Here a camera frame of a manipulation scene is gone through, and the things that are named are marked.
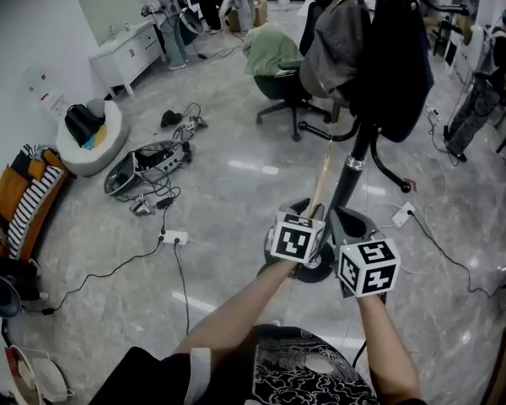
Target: gray pants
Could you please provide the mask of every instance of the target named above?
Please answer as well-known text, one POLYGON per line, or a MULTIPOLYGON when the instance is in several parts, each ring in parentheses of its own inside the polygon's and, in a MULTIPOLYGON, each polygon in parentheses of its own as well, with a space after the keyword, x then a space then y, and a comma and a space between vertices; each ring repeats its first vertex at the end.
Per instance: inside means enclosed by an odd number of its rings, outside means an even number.
POLYGON ((255 23, 255 0, 236 0, 234 2, 238 19, 240 20, 240 28, 243 32, 253 30, 255 23))
POLYGON ((448 129, 446 147, 451 153, 463 153, 499 101, 500 96, 486 79, 474 77, 474 88, 448 129))
POLYGON ((159 26, 163 39, 169 66, 178 68, 183 66, 187 60, 186 46, 180 34, 180 18, 173 15, 165 19, 159 26))

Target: black backpack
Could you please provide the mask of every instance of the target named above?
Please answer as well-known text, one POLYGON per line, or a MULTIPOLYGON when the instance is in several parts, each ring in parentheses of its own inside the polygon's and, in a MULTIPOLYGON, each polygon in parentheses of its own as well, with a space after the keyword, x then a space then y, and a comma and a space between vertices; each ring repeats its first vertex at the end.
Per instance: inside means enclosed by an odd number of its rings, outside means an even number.
POLYGON ((96 117, 84 105, 73 105, 67 110, 66 126, 79 147, 83 147, 104 123, 105 116, 96 117))

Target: white bean bag chair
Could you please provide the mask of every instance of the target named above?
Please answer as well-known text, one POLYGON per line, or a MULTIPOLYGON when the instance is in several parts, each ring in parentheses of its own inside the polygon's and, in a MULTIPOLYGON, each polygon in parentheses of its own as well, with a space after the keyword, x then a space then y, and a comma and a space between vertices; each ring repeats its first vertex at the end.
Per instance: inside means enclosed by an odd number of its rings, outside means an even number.
POLYGON ((111 100, 105 101, 105 140, 91 150, 78 146, 66 126, 60 123, 57 135, 57 149, 63 164, 78 176, 91 176, 103 170, 118 154, 127 139, 129 125, 123 118, 118 105, 111 100))

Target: gray jacket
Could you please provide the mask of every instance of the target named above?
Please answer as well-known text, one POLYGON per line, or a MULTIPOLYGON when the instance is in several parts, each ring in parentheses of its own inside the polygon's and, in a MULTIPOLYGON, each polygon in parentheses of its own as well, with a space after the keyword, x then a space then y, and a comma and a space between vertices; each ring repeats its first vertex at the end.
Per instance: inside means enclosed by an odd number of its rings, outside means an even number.
POLYGON ((337 1, 317 20, 315 39, 300 68, 300 79, 312 95, 329 96, 338 105, 348 106, 351 98, 338 87, 356 77, 370 19, 367 9, 353 0, 338 6, 337 1))

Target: power strip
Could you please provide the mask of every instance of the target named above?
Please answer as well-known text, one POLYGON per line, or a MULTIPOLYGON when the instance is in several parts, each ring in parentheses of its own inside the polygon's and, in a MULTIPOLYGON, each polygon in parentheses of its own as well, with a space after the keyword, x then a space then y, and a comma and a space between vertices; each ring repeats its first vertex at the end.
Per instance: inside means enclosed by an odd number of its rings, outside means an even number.
POLYGON ((416 211, 416 209, 412 204, 410 204, 409 202, 405 202, 401 210, 397 212, 391 219, 392 223, 396 226, 396 228, 402 227, 405 224, 405 222, 410 218, 410 215, 408 214, 409 210, 413 213, 416 211))
POLYGON ((187 233, 181 232, 181 231, 162 231, 159 233, 159 238, 164 243, 169 243, 173 245, 176 242, 176 239, 179 240, 179 245, 185 245, 187 243, 187 233))

